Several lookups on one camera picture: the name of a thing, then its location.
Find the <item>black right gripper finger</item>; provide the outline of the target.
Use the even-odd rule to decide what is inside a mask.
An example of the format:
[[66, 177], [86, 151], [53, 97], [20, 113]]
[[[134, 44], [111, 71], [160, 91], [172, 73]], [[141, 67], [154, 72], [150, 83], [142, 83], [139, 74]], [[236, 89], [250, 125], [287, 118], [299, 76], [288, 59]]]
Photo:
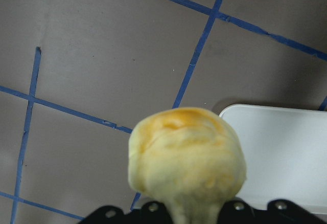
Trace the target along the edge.
[[217, 223], [324, 223], [324, 220], [287, 199], [274, 199], [256, 209], [240, 198], [224, 204]]

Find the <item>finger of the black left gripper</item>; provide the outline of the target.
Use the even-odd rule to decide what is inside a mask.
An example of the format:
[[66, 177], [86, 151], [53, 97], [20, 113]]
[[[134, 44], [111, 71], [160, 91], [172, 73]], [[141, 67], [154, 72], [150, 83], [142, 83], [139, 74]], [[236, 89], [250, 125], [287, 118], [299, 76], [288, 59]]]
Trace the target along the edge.
[[140, 204], [129, 213], [116, 206], [102, 206], [78, 223], [173, 223], [164, 204], [152, 200]]

